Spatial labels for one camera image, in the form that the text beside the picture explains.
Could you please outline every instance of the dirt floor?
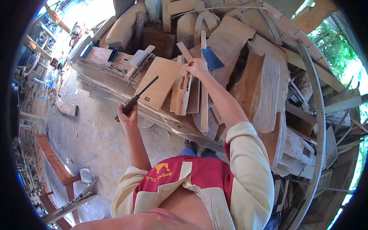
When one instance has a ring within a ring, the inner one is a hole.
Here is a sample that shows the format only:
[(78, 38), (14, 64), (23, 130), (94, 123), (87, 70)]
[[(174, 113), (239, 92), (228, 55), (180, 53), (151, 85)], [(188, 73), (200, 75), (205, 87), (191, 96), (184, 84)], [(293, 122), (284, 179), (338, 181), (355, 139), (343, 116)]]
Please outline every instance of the dirt floor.
[[(100, 196), (78, 208), (80, 220), (84, 222), (111, 217), (110, 204), (130, 160), (124, 130), (114, 119), (118, 104), (107, 99), (91, 99), (88, 92), (80, 89), (75, 94), (77, 90), (73, 70), (60, 93), (63, 102), (78, 105), (76, 117), (61, 114), (50, 102), (46, 104), (40, 98), (34, 99), (32, 112), (42, 115), (47, 105), (46, 121), (40, 126), (39, 133), (48, 133), (52, 149), (72, 175), (79, 175), (82, 168), (88, 168), (99, 178), (97, 190)], [(182, 150), (183, 138), (156, 124), (150, 125), (152, 123), (143, 117), (139, 118), (138, 126), (152, 165)], [(44, 165), (47, 183), (54, 192), (52, 199), (60, 207), (67, 203), (66, 190), (48, 163)], [(75, 182), (75, 195), (86, 187), (86, 183)]]

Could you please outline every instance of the hand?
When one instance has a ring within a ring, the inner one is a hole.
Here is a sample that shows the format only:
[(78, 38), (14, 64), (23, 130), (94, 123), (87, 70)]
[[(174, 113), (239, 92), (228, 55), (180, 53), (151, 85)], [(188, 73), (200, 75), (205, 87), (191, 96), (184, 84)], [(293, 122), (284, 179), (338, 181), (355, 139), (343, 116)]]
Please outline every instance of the hand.
[(203, 77), (211, 74), (208, 72), (207, 62), (199, 59), (193, 58), (188, 66), (184, 66), (184, 69), (190, 72), (193, 76), (201, 80)]
[(117, 108), (117, 115), (119, 117), (120, 123), (123, 126), (124, 129), (137, 126), (138, 122), (138, 103), (135, 104), (133, 107), (133, 110), (126, 116), (123, 113), (123, 104), (119, 104), (119, 107)]

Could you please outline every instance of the reddish wooden bench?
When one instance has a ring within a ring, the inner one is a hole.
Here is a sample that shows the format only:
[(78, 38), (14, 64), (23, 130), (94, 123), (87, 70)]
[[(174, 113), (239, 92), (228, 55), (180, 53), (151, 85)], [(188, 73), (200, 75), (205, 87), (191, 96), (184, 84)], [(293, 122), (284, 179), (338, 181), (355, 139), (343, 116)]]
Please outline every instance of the reddish wooden bench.
[[(80, 176), (72, 176), (64, 167), (64, 165), (60, 162), (59, 158), (55, 155), (52, 150), (49, 142), (47, 134), (36, 134), (37, 145), (42, 150), (43, 154), (46, 157), (46, 160), (50, 164), (51, 168), (54, 170), (55, 174), (61, 181), (61, 183), (66, 187), (68, 201), (72, 201), (74, 199), (74, 187), (73, 183), (80, 180)], [(78, 211), (72, 211), (72, 215), (74, 218), (74, 222), (76, 224), (80, 223)]]

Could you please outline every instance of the tree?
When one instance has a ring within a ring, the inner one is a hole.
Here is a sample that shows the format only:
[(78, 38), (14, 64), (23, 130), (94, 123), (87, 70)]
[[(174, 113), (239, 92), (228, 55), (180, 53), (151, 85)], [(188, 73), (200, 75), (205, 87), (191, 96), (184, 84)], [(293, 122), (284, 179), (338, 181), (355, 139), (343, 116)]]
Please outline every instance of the tree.
[[(324, 20), (321, 25), (308, 34), (308, 36), (311, 40), (315, 40), (321, 34), (327, 35), (321, 40), (315, 41), (316, 45), (319, 47), (329, 41), (336, 34), (334, 30), (330, 29), (327, 20)], [(338, 78), (344, 75), (344, 70), (346, 69), (349, 61), (357, 59), (357, 55), (353, 48), (346, 42), (342, 35), (337, 36), (332, 42), (329, 42), (321, 48), (321, 52), (329, 62), (333, 74)]]

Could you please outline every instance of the jeans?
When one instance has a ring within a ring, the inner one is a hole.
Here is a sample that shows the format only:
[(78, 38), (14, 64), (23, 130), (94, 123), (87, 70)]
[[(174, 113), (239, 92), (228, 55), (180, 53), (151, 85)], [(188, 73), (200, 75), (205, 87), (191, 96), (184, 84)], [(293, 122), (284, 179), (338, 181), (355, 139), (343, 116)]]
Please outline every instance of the jeans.
[[(197, 154), (194, 152), (194, 150), (191, 147), (185, 147), (178, 155), (191, 155), (191, 156), (197, 156)], [(211, 150), (206, 150), (202, 153), (201, 157), (203, 158), (216, 158), (221, 160), (216, 153), (212, 152)]]

